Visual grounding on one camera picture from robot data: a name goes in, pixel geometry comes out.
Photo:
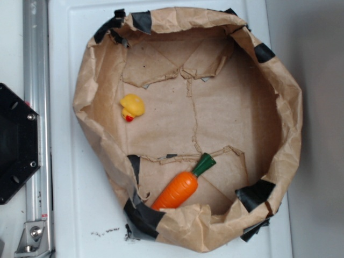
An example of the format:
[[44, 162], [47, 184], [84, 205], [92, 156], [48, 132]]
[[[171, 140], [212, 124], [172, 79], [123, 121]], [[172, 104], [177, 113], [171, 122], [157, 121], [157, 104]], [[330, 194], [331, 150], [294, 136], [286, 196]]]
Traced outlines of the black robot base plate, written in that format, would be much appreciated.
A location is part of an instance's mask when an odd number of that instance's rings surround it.
[[39, 115], [1, 83], [1, 204], [39, 168]]

